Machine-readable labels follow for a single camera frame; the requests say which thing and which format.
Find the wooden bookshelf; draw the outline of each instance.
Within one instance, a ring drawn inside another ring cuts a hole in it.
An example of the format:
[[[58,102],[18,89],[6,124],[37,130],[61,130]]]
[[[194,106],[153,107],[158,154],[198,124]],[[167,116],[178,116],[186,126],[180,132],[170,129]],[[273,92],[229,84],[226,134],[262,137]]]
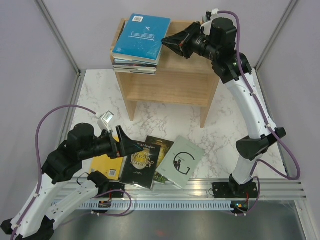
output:
[[[125,21],[122,19],[114,36],[110,58]],[[167,36],[174,35],[192,22],[173,21]],[[214,99],[219,77],[212,70],[211,62],[193,54],[188,60],[167,47],[162,48],[155,75],[116,72],[123,100],[131,121],[134,120],[137,102],[182,104],[201,107],[200,127],[203,128]]]

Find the white wall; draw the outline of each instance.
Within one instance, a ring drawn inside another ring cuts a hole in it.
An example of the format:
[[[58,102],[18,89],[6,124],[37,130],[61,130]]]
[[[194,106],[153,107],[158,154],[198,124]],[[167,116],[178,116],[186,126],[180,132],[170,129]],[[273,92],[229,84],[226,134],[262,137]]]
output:
[[[110,46],[121,18],[132,13],[200,21],[207,10],[234,11],[241,51],[255,66],[290,0],[45,0],[81,69],[110,69]]]
[[[320,1],[300,1],[259,74],[284,141],[301,166],[301,181],[320,228]],[[291,161],[286,163],[293,169]]]
[[[76,74],[32,0],[0,1],[0,223],[13,218],[36,185],[35,133],[67,104]],[[40,131],[42,163],[54,150],[65,112]],[[0,230],[0,239],[9,239]]]

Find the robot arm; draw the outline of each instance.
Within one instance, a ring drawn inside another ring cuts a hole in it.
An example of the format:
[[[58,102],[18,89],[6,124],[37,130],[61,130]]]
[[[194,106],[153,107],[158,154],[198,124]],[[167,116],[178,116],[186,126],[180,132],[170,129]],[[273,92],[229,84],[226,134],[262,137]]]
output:
[[[211,20],[209,12],[203,19],[208,22],[204,21],[202,25],[194,22],[185,30],[162,39],[162,44],[186,59],[196,53],[210,60],[214,72],[234,96],[244,117],[248,136],[236,142],[240,156],[233,174],[230,175],[228,185],[233,196],[241,197],[244,190],[253,181],[251,175],[256,166],[256,160],[277,142],[269,128],[279,138],[283,138],[286,131],[284,128],[277,128],[265,106],[262,105],[269,122],[268,126],[265,124],[254,95],[239,70],[237,51],[235,51],[237,29],[233,22],[223,17]],[[252,68],[248,59],[242,53],[239,55],[244,76],[251,88],[255,89]],[[257,91],[254,94],[262,102]]]
[[[67,140],[57,150],[48,155],[41,169],[42,183],[39,193],[36,195],[37,187],[35,187],[21,211],[13,219],[5,220],[1,224],[1,228],[6,234],[11,235],[17,228],[16,239],[50,239],[54,230],[82,203],[97,194],[108,191],[108,178],[95,171],[89,174],[87,180],[72,194],[58,204],[51,206],[59,191],[71,180],[75,173],[82,169],[82,161],[104,154],[107,154],[111,159],[115,159],[143,150],[127,137],[121,126],[116,127],[119,138],[119,142],[117,142],[113,138],[113,131],[109,130],[108,123],[103,119],[99,119],[98,123],[103,128],[101,136],[95,136],[92,125],[88,123],[77,124],[68,133]],[[36,198],[32,206],[18,226],[18,220],[34,197]]]

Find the barcode sticker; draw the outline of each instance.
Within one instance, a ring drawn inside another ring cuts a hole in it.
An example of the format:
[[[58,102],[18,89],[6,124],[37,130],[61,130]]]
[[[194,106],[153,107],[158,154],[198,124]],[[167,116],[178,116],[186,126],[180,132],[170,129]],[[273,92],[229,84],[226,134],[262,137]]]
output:
[[[109,176],[110,177],[115,177],[116,174],[117,174],[117,170],[110,169],[110,171],[109,171]]]
[[[141,23],[143,19],[144,19],[143,16],[134,16],[132,21]]]

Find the white marble surface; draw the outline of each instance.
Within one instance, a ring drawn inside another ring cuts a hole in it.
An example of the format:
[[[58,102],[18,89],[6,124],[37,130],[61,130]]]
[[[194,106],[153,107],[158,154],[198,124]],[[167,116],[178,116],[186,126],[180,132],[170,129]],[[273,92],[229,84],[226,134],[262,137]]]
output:
[[[236,167],[239,154],[236,141],[248,135],[242,114],[226,86],[219,83],[205,128],[200,128],[200,107],[139,102],[134,121],[129,120],[125,103],[113,70],[87,70],[78,105],[96,112],[112,111],[112,129],[121,125],[133,140],[144,141],[147,135],[174,141],[179,135],[205,150],[205,156],[192,178],[228,178]],[[100,135],[97,119],[89,112],[76,109],[72,127],[90,123]],[[285,171],[277,145],[262,157],[281,172]],[[79,176],[90,168],[91,160],[83,162]],[[258,164],[255,176],[262,179],[281,178],[268,167]]]

